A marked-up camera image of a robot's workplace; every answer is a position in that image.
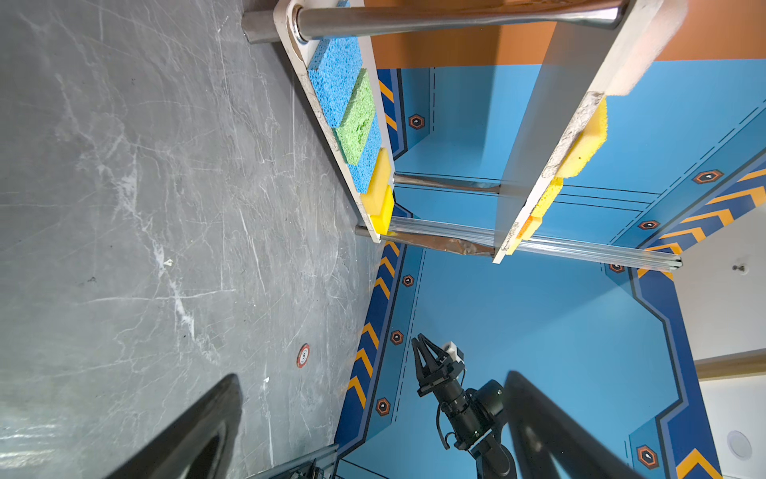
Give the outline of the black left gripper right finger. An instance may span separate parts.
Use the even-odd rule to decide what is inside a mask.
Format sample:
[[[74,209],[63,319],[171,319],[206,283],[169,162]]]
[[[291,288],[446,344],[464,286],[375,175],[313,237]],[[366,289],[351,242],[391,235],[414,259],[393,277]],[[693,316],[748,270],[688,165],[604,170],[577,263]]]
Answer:
[[[522,478],[638,478],[524,375],[511,371],[504,409]]]

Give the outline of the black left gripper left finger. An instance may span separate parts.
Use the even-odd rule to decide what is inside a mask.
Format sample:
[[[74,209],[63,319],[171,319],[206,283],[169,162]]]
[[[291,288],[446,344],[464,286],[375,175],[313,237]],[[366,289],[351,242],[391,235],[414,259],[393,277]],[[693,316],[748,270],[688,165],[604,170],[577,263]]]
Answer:
[[[111,478],[225,478],[241,424],[239,377],[226,375]]]

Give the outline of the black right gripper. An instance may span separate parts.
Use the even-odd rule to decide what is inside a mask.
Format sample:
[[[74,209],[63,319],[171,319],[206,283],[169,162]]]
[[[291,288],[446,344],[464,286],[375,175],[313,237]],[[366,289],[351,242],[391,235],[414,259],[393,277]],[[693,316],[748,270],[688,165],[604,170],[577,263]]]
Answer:
[[[458,377],[466,370],[465,363],[450,363],[445,349],[420,333],[411,341],[420,397],[433,394],[439,407],[449,419],[468,407],[468,399]]]

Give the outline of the small orange-yellow sponge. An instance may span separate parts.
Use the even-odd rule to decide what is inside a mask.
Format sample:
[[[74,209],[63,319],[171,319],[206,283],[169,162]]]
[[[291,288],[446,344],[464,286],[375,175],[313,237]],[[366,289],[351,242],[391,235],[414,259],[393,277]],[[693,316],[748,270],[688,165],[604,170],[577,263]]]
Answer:
[[[364,209],[369,216],[377,216],[382,212],[386,190],[391,177],[392,165],[388,151],[385,148],[381,148],[367,192],[360,195]]]

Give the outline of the green cellulose sponge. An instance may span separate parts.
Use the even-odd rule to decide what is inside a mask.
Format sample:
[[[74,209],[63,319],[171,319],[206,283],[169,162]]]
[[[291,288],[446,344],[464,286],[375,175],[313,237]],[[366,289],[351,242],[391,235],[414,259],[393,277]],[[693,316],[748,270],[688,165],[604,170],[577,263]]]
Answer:
[[[334,130],[348,165],[359,164],[374,119],[375,105],[369,74],[366,69],[361,69],[341,124]]]

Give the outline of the yellow foam sponge front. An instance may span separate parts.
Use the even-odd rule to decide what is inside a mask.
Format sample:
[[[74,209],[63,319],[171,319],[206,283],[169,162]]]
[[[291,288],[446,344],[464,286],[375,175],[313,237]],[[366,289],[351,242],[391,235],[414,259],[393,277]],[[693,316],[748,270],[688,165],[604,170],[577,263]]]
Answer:
[[[573,143],[568,155],[560,164],[556,177],[574,178],[588,165],[598,150],[608,141],[608,100],[602,99],[596,113]]]

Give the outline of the blue cellulose sponge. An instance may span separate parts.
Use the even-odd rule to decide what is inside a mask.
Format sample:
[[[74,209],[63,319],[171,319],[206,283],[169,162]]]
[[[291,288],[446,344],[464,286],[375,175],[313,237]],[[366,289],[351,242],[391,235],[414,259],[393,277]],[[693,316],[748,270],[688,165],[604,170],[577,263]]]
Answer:
[[[308,66],[321,111],[331,128],[340,126],[363,61],[356,37],[324,38]]]
[[[381,144],[379,122],[375,117],[358,164],[348,166],[354,187],[360,195],[368,192]]]

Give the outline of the yellow cellulose sponge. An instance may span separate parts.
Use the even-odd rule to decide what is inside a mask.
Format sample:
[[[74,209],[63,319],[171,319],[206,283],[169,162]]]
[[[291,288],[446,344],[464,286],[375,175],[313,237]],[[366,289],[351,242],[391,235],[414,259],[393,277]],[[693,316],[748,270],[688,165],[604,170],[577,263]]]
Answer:
[[[506,248],[505,255],[512,255],[516,249],[518,249],[520,243],[522,243],[521,238],[512,239],[512,241],[508,242],[508,247]]]
[[[550,185],[547,187],[546,191],[543,193],[542,197],[536,204],[536,207],[533,209],[531,216],[533,218],[542,219],[546,215],[548,209],[550,209],[551,205],[554,203],[556,197],[558,197],[558,194],[562,191],[563,187],[564,180],[562,178],[552,179]]]

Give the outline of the bright yellow foam sponge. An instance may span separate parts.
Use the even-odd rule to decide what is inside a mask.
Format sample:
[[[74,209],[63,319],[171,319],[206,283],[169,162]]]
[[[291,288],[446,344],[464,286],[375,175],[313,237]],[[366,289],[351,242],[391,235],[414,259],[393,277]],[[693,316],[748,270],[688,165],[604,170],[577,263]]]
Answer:
[[[394,210],[393,188],[387,186],[383,194],[378,198],[377,214],[371,217],[374,231],[381,236],[387,235]]]

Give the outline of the orange-yellow thick sponge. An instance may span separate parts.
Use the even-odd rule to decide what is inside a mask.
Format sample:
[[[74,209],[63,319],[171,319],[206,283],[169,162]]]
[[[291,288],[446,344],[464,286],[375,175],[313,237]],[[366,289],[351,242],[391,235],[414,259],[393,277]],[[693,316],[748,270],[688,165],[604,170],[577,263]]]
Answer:
[[[538,228],[542,225],[543,219],[538,217],[528,217],[526,223],[522,226],[522,229],[517,235],[517,239],[520,241],[528,241]]]

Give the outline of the white foam sponge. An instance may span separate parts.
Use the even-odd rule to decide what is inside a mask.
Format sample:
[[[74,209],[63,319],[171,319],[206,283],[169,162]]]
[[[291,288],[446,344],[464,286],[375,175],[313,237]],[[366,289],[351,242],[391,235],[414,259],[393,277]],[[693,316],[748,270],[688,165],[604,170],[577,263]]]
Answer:
[[[638,37],[620,70],[606,89],[607,96],[627,96],[638,85],[652,63],[680,30],[686,15],[688,2],[684,0],[662,1],[648,27]]]

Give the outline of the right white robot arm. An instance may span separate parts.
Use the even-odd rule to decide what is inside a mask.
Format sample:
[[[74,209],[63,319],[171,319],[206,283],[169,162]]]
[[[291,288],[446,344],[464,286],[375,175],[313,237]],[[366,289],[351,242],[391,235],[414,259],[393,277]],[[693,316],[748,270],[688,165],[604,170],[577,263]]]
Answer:
[[[464,388],[464,354],[452,342],[440,347],[425,335],[417,335],[411,345],[418,394],[432,394],[438,401],[436,426],[443,447],[451,447],[448,435],[440,429],[445,416],[452,426],[453,446],[474,458],[479,478],[515,478],[516,462],[502,444],[502,428],[507,423],[504,388],[496,380],[479,389]]]

